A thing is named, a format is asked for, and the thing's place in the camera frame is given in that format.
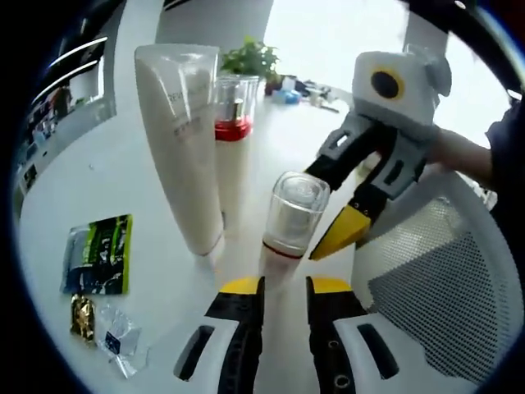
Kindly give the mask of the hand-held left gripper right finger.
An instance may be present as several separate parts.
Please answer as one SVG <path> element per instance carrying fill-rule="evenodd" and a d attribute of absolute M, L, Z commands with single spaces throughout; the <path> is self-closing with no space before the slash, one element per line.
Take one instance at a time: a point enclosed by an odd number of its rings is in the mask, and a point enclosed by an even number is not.
<path fill-rule="evenodd" d="M 421 345 L 368 313 L 338 278 L 307 277 L 309 348 L 321 393 L 433 393 Z"/>

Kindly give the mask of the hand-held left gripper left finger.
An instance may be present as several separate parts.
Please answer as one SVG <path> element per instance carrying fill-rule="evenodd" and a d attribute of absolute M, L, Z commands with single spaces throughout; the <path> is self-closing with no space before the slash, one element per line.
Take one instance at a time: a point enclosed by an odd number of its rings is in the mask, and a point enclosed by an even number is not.
<path fill-rule="evenodd" d="M 252 393 L 262 353 L 264 277 L 225 284 L 204 314 L 162 339 L 163 393 Z"/>

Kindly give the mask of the person's right hand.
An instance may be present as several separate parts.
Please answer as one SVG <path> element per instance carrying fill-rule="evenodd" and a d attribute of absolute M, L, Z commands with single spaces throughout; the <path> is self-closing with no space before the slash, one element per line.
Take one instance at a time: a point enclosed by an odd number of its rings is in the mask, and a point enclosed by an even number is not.
<path fill-rule="evenodd" d="M 427 161 L 460 172 L 479 183 L 489 185 L 492 181 L 491 151 L 450 130 L 438 129 Z"/>

